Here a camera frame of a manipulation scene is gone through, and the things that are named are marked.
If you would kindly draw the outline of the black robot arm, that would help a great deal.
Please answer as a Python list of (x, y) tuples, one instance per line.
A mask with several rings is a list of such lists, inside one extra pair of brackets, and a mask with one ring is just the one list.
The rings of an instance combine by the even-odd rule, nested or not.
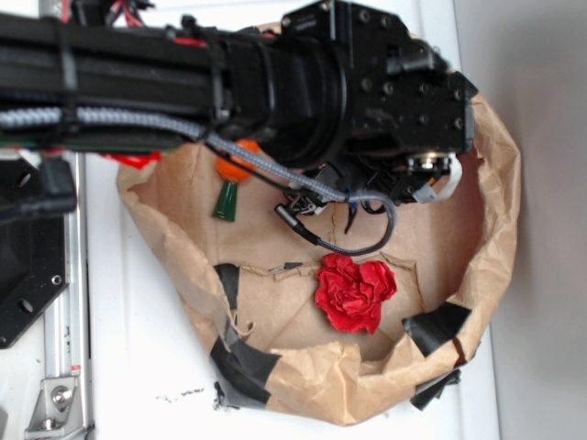
[(288, 168), (349, 158), (406, 202), (471, 150), (475, 93), (398, 16), (344, 1), (286, 14), (276, 36), (1, 17), (1, 137), (35, 147), (171, 148), (173, 129), (126, 117), (156, 113), (255, 139)]

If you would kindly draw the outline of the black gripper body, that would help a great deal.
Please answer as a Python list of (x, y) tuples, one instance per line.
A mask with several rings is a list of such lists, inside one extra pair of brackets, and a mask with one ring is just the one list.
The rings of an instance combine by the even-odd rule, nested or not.
[(283, 165), (353, 160), (398, 204), (455, 192), (459, 157), (473, 143), (476, 89), (398, 16), (316, 2), (283, 17), (279, 45), (296, 57), (292, 105), (308, 112), (280, 132)]

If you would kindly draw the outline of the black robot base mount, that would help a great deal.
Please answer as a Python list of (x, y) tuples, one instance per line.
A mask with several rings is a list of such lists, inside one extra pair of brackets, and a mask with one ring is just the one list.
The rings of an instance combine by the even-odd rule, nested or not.
[(76, 207), (66, 160), (1, 161), (1, 348), (14, 345), (67, 287), (65, 218)]

